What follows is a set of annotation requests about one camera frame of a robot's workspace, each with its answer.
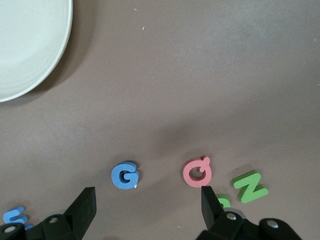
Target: gray surface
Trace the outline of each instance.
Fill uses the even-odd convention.
[[[182,166],[208,154],[210,185],[250,221],[319,238],[318,0],[74,5],[58,67],[0,104],[1,213],[23,204],[36,224],[95,186],[85,240],[192,240],[205,223]],[[136,189],[112,184],[126,160]],[[252,169],[269,195],[243,204],[230,181]]]

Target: silver bolt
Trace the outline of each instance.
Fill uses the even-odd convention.
[[[266,224],[268,224],[268,226],[273,228],[273,229],[277,229],[279,227],[278,223],[276,221],[273,221],[273,220],[267,220]]]
[[[234,215],[232,212],[227,213],[226,217],[233,221],[237,219],[236,215]]]
[[[4,230],[5,234],[11,233],[12,231],[14,231],[16,229],[16,226],[9,226]]]
[[[54,224],[54,223],[56,223],[56,222],[58,222],[58,218],[57,218],[57,217],[53,217],[53,218],[51,218],[51,219],[49,220],[49,223],[50,223],[50,224]]]

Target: white plate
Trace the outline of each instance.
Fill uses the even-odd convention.
[[[0,0],[0,102],[38,86],[69,39],[72,0]]]

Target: plate rim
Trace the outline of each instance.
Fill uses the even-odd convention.
[[[57,51],[54,60],[48,66],[48,68],[44,72],[44,74],[34,84],[29,86],[25,90],[20,91],[17,94],[14,94],[14,95],[8,96],[8,97],[4,97],[4,98],[0,98],[0,103],[7,102],[9,100],[21,97],[22,95],[24,95],[24,94],[30,92],[31,90],[33,90],[34,88],[36,88],[39,84],[41,84],[53,72],[53,70],[56,68],[56,66],[60,62],[60,60],[61,60],[61,58],[62,58],[62,56],[63,56],[63,54],[64,54],[64,52],[65,52],[65,50],[67,48],[68,42],[69,42],[71,28],[72,28],[72,22],[73,22],[73,14],[74,14],[73,0],[67,0],[67,1],[68,1],[68,8],[69,8],[68,9],[68,16],[67,16],[67,23],[66,23],[67,26],[65,28],[64,38],[63,38],[61,47],[60,47],[59,51]]]

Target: screw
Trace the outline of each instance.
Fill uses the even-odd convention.
[[[234,215],[232,212],[227,213],[226,217],[233,221],[237,219],[236,215]]]
[[[51,219],[49,220],[49,223],[50,223],[50,224],[54,224],[54,223],[56,223],[56,222],[58,222],[58,218],[57,218],[57,217],[53,217],[53,218],[51,218]]]
[[[273,228],[273,229],[277,229],[279,227],[278,223],[276,221],[273,221],[273,220],[267,220],[266,224],[268,224],[268,226]]]
[[[4,230],[5,234],[11,233],[16,229],[16,226],[9,226]]]

